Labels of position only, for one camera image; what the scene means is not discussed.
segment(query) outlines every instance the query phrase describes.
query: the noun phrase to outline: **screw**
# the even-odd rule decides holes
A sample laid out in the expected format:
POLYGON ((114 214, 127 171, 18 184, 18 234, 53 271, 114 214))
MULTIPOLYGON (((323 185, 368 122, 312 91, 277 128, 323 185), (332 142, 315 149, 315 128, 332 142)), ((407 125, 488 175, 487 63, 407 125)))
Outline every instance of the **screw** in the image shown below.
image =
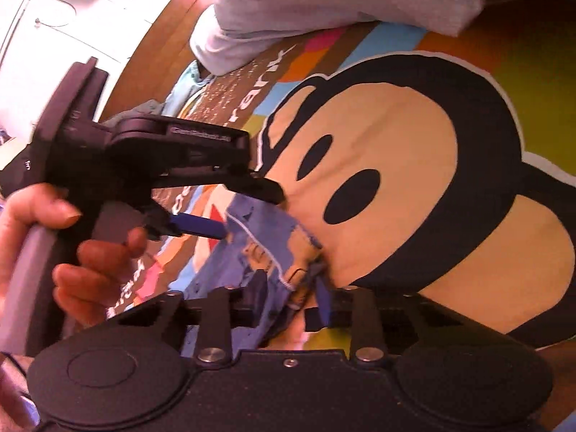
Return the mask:
POLYGON ((296 359, 286 359, 284 360, 284 367, 296 367, 298 361, 296 359))
POLYGON ((219 347, 207 347, 198 354, 198 360, 206 363, 222 362, 225 358, 226 353, 219 347))
POLYGON ((377 347, 361 347, 356 351, 356 359, 362 362, 376 362, 384 357, 384 352, 377 347))

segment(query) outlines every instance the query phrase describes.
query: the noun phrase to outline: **fingernail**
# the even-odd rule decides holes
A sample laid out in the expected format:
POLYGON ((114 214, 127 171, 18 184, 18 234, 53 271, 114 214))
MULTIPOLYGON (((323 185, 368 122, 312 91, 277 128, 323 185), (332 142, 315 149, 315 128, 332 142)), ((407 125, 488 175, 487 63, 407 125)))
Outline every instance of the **fingernail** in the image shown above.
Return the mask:
POLYGON ((76 219, 76 217, 82 216, 82 212, 76 206, 65 200, 56 200, 54 205, 65 220, 76 219))

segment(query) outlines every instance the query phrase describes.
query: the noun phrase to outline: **black oval eye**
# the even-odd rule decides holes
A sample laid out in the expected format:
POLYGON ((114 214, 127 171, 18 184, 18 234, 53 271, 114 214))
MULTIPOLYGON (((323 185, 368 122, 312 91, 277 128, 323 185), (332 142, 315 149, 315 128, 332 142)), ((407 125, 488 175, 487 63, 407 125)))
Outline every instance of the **black oval eye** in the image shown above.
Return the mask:
POLYGON ((330 198, 324 210, 326 224, 340 224, 360 214, 380 187, 380 172, 365 168, 356 172, 330 198))
POLYGON ((324 135, 318 141, 316 141, 308 152, 304 155, 300 167, 298 168, 298 173, 296 174, 296 180, 302 180, 306 177, 314 167, 316 167, 322 158, 326 156, 326 153, 332 145, 332 135, 324 135))

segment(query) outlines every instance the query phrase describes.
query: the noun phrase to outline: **hand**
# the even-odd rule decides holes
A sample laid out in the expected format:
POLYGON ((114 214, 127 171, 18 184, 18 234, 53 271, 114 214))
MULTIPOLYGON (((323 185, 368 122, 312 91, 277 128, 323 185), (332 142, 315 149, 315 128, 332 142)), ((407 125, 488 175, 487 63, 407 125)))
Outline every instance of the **hand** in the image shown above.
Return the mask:
MULTIPOLYGON (((65 229, 80 216, 78 209, 47 184, 29 186, 9 197, 0 214, 0 316, 30 226, 40 223, 50 229, 65 229)), ((78 248, 80 267, 59 265, 54 270, 54 296, 60 307, 84 325, 103 321, 106 306, 116 302, 120 285, 131 276, 130 258, 140 256, 145 247, 143 229, 131 231, 126 245, 94 240, 82 243, 78 248)), ((21 427, 32 425, 15 386, 1 369, 0 406, 21 427)))

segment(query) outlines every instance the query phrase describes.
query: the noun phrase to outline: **gray handle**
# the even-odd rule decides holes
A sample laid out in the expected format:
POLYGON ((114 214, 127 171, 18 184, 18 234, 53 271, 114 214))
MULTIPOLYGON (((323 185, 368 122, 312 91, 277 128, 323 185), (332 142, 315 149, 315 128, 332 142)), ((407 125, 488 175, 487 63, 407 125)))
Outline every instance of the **gray handle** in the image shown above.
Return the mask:
POLYGON ((22 246, 0 320, 0 351, 34 357, 62 338, 64 313, 53 299, 52 271, 61 263, 77 264, 76 249, 86 239, 126 241, 142 215, 124 203, 105 203, 97 219, 83 216, 70 229, 33 226, 22 246))

